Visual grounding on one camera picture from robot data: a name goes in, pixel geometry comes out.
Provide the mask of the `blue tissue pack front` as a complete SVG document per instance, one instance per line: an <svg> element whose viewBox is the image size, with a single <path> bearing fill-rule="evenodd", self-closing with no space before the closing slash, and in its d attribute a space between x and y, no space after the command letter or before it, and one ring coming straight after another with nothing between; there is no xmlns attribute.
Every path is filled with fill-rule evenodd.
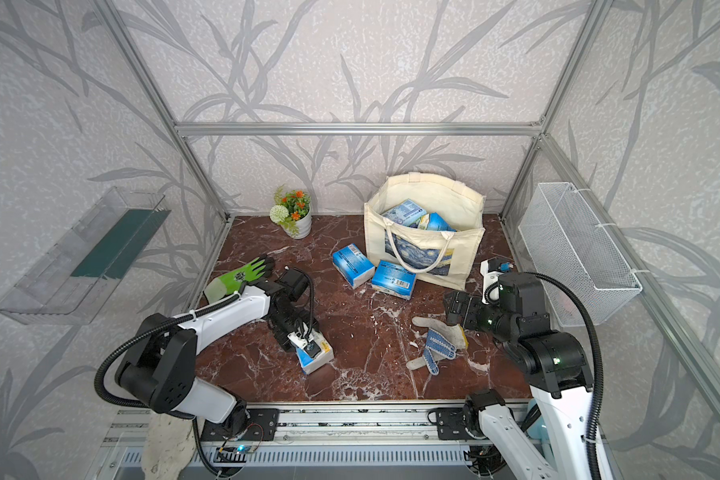
<svg viewBox="0 0 720 480"><path fill-rule="evenodd" d="M334 350L324 335L313 330L307 340L294 337L295 351L302 371L310 375L334 359Z"/></svg>

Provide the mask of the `blue barcode tissue pack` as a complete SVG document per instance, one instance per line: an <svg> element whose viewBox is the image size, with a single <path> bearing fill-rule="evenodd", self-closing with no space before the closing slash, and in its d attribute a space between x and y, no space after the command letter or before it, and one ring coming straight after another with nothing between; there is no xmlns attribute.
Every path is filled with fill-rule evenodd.
<svg viewBox="0 0 720 480"><path fill-rule="evenodd" d="M334 252L332 263L353 289L370 280L375 274L375 265L354 243Z"/></svg>

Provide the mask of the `light blue wipes pack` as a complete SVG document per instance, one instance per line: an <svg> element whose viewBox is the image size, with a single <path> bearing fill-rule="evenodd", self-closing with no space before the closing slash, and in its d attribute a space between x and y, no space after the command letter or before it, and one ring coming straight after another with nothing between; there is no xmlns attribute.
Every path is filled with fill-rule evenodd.
<svg viewBox="0 0 720 480"><path fill-rule="evenodd" d="M383 218L411 228L417 228L420 220L426 215L427 211L410 199L382 213Z"/></svg>

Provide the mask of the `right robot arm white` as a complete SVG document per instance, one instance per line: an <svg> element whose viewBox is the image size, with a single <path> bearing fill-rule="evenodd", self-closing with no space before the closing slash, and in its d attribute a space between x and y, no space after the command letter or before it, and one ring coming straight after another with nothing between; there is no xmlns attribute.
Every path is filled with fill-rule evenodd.
<svg viewBox="0 0 720 480"><path fill-rule="evenodd" d="M544 286L560 290L582 317L590 347L556 330ZM488 333L523 373L543 420L553 458L541 453L494 389L473 393L463 407L466 432L487 439L518 479L610 479L599 427L604 368L593 320L584 303L561 281L538 272L499 275L482 296L454 291L444 297L446 320Z"/></svg>

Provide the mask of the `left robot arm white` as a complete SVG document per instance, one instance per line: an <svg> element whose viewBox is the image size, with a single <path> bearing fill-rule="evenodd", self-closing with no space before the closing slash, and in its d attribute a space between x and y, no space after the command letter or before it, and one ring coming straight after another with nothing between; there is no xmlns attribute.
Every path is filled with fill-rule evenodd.
<svg viewBox="0 0 720 480"><path fill-rule="evenodd" d="M115 355L120 361L114 380L156 413L200 417L236 435L250 423L246 401L196 376L196 358L234 330L265 320L285 349L288 336L305 338L314 331L314 301L298 307L313 287L311 277L296 268L271 282L243 282L238 291L198 311L176 317L153 314L137 331L137 340Z"/></svg>

